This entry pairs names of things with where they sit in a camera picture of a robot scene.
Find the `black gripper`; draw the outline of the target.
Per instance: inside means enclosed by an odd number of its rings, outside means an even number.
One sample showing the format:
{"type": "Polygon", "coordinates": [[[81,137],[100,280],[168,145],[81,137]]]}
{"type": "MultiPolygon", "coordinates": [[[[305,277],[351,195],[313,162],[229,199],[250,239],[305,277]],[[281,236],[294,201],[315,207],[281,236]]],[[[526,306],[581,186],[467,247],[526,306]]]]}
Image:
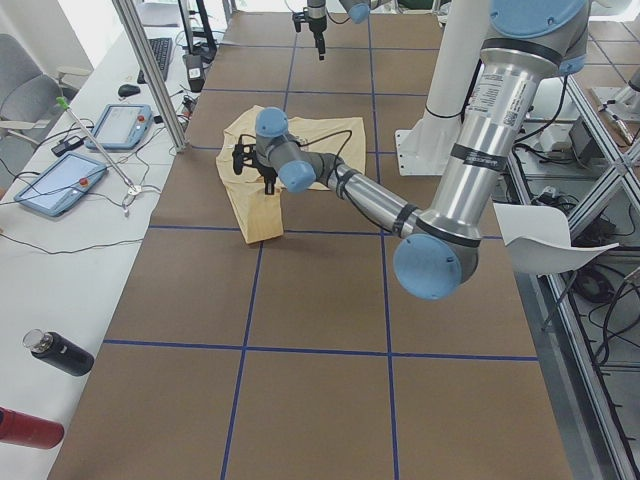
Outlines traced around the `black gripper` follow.
{"type": "Polygon", "coordinates": [[[327,12],[325,0],[307,0],[307,6],[302,11],[293,12],[292,20],[297,33],[301,32],[301,25],[307,24],[313,33],[315,47],[320,61],[325,59],[326,45],[324,32],[327,29],[327,12]]]}
{"type": "Polygon", "coordinates": [[[245,144],[244,137],[254,139],[253,135],[241,134],[232,152],[233,171],[236,175],[241,175],[245,167],[256,169],[264,180],[264,193],[266,195],[275,194],[275,184],[277,174],[274,168],[263,165],[258,160],[256,144],[245,144]]]}

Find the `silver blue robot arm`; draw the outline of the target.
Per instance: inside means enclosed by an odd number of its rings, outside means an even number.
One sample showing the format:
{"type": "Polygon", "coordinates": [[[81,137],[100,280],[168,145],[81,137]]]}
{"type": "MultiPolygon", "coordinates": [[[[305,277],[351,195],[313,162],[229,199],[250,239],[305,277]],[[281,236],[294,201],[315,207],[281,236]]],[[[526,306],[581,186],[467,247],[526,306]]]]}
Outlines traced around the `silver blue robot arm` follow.
{"type": "Polygon", "coordinates": [[[408,293],[424,300],[445,298],[477,268],[480,218],[540,83],[567,78],[583,67],[590,11],[587,1],[450,5],[441,53],[453,60],[469,51],[482,71],[462,101],[461,127],[427,209],[373,182],[337,154],[310,151],[276,107],[257,115],[253,143],[235,145],[233,171],[257,170],[267,194],[277,184],[292,193],[324,185],[399,238],[393,266],[408,293]]]}
{"type": "MultiPolygon", "coordinates": [[[[381,5],[387,4],[387,1],[369,1],[369,0],[340,0],[339,4],[347,14],[347,20],[351,20],[355,24],[364,22],[371,12],[381,5]]],[[[308,0],[306,6],[300,12],[291,14],[294,29],[300,33],[302,26],[306,24],[309,31],[313,35],[314,45],[318,53],[320,61],[325,59],[326,44],[324,32],[327,30],[328,21],[331,15],[326,7],[325,0],[308,0]]]]}

